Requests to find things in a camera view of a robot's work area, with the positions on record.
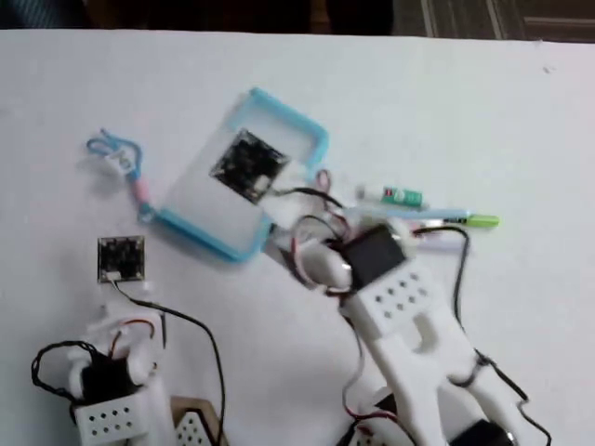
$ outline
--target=black circuit board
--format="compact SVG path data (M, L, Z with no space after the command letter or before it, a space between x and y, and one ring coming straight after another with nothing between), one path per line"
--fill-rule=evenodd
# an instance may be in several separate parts
M288 156L243 129L210 175L257 204L288 162Z
M120 282L145 278L145 238L105 237L97 240L97 280L109 282L108 272L119 272Z

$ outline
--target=pen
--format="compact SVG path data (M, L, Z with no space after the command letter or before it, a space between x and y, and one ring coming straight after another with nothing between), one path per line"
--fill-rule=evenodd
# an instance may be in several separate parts
M500 224L500 217L472 214L465 218L445 218L444 223L455 223L472 228L495 228Z
M389 209L389 208L375 208L375 207L352 207L346 209L346 212L352 212L365 216L379 216L379 217L391 217L396 216L398 218L408 220L467 220L473 214L471 211L466 209L427 209L425 211L406 211L402 209Z

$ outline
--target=white table surface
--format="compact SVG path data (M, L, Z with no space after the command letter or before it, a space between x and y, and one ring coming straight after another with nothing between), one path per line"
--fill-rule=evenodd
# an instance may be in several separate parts
M595 46L4 31L0 61L3 443L76 444L67 404L33 387L30 363L97 315L97 237L138 233L155 298L206 321L219 341L231 444L329 445L343 432L340 389L356 350L336 302L267 256L226 267L141 227L126 188L84 161L101 126L140 142L159 199L258 85L328 129L331 169L502 217L473 238L468 334L525 387L554 444L592 444ZM455 259L428 261L450 287ZM218 408L206 337L169 327L168 388ZM63 384L60 354L46 364L44 378ZM381 383L368 367L354 394Z

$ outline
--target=blue plastic frame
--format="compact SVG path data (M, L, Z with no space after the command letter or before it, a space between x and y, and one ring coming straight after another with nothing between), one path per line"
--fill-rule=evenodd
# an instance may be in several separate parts
M246 114L249 113L250 109L255 105L267 109L272 114L286 121L288 124L305 133L308 133L309 135L312 135L315 138L316 143L314 146L314 151L311 157L305 163L306 167L308 167L309 174L311 174L313 169L318 164L320 164L326 155L326 152L328 151L328 133L326 130L313 122L312 119L288 107L279 99L274 98L266 91L257 87L250 90L248 98L233 114L233 116L231 116L227 124L233 130L239 130L241 127L241 122L244 120ZM185 220L183 217L167 209L161 209L157 211L155 218L165 223L173 230L179 231L188 236L195 242L206 246L213 251L216 251L226 260L231 262L245 262L254 254L262 251L262 246L269 237L272 223L268 216L264 216L260 222L260 228L255 233L255 237L250 248L248 248L248 250L245 252L241 252L233 249L223 241L213 237L208 232L201 230L200 228Z

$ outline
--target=red wire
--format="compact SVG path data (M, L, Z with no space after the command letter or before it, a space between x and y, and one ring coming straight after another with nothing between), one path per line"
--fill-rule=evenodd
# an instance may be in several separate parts
M151 321L147 321L146 319L131 319L130 321L126 321L126 322L122 323L122 325L131 325L133 323L146 323L147 325L149 325L151 327L151 339L155 336L155 326L153 325L153 323ZM117 344L118 339L120 339L121 336L122 336L122 332L118 331L117 335L113 338L112 346L110 347L110 352L108 353L108 356L110 358L113 358L113 353L115 351L115 345Z
M115 345L118 342L118 339L120 339L120 336L122 335L122 332L118 332L118 334L114 337L113 341L112 341L112 346L110 347L110 353L108 353L108 356L110 358L113 358L113 353L115 351Z
M124 322L122 325L131 325L133 323L146 323L151 326L151 339L155 336L155 326L152 324L151 321L147 321L146 319L132 319L130 321Z
M316 173L316 185L324 193L328 193L331 190L332 180L331 180L331 173L328 169L321 169ZM343 225L343 228L345 229L344 237L345 237L345 239L348 240L351 236L351 226L350 226L349 221L347 221L347 219L344 216L331 211L326 200L323 200L323 206L324 206L325 211L327 211L331 216L333 216L334 218L336 218L338 221L341 222L341 224Z

